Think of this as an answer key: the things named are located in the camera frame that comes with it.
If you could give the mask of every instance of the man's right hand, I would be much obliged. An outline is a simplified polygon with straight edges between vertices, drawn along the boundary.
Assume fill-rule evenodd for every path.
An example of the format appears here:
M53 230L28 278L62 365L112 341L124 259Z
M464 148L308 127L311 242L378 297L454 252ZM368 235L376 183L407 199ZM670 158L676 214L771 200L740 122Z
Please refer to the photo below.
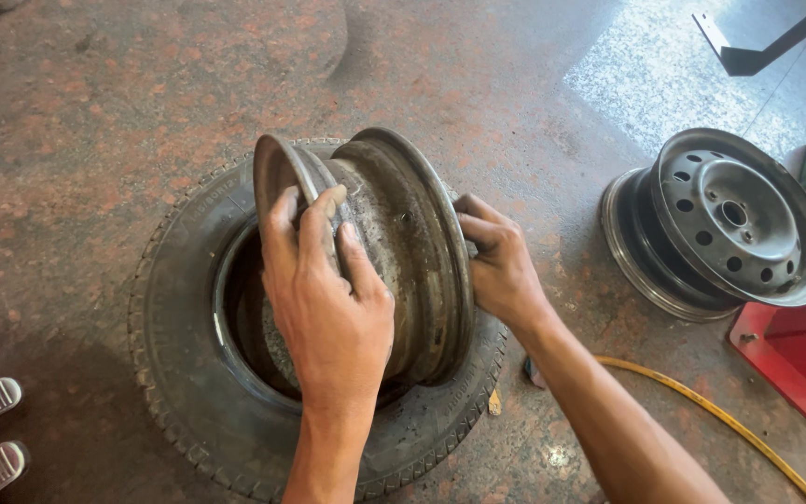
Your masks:
M462 234L477 246L478 254L471 260L477 305L521 334L555 316L530 261L521 226L476 196L464 195L453 208Z

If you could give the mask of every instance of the hand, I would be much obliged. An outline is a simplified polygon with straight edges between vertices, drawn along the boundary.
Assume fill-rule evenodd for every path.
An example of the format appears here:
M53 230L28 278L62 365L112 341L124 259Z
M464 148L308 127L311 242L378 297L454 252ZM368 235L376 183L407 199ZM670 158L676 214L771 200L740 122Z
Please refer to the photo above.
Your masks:
M368 412L371 422L393 345L394 299L350 224L338 235L352 284L326 254L329 220L347 189L323 192L301 217L299 237L298 196L297 187L285 189L262 223L263 286L294 362L305 415Z
M521 226L476 196L464 195L454 201L453 208L462 234L477 246L477 257L471 260L477 305L516 335L554 315L530 262Z

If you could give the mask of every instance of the ventilation hole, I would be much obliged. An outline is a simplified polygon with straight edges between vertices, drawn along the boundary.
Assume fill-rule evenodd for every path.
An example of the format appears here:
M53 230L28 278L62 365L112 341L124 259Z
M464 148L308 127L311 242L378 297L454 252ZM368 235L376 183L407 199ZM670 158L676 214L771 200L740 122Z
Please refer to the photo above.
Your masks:
M723 217L733 226L744 226L748 222L748 215L735 201L723 202Z
M695 234L695 240L699 242L701 246L708 246L714 241L714 238L711 236L711 233L707 231L699 231Z
M692 212L693 208L695 208L695 205L688 199L682 199L677 202L677 210L680 212Z
M733 256L726 260L726 269L737 272L742 269L742 259Z

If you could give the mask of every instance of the concrete floor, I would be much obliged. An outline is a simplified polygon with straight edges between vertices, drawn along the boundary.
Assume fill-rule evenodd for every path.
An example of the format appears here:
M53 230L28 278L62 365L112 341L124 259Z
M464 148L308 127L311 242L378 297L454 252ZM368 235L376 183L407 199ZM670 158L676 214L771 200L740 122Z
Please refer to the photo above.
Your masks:
M806 0L704 5L762 48ZM728 78L689 14L652 0L263 2L27 0L0 16L0 376L26 403L0 419L30 472L15 502L244 499L196 473L151 421L126 349L130 280L180 191L265 131L350 136L389 126L460 192L519 221L547 293L593 352L677 378L806 478L806 420L724 342L681 323L609 257L597 204L690 126L785 159L806 143L806 42ZM521 374L503 412L387 501L604 500L549 395ZM709 413L614 371L735 502L802 502Z

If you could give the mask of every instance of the finger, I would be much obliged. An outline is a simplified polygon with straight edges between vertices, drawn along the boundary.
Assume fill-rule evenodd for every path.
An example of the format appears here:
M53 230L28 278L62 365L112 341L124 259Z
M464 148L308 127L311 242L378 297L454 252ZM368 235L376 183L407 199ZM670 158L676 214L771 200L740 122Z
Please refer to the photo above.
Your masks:
M294 220L297 216L297 199L300 189L292 186L278 197L263 223L264 261L280 266L297 261L297 234Z
M299 258L308 266L329 266L334 248L330 219L347 197L347 188L338 185L322 191L300 218Z
M363 244L356 237L353 224L344 223L340 227L340 248L347 270L350 271L350 283L358 299L366 296L379 295L388 287L375 273L375 267L369 261Z
M472 217L484 219L490 223L506 223L505 215L497 212L495 208L485 203L484 200L470 193L461 196L458 200L454 201L453 209L455 209L456 212L467 213Z
M456 215L459 217L462 236L467 240L474 241L478 252L483 252L499 244L501 238L500 224L490 223L467 213L457 213Z

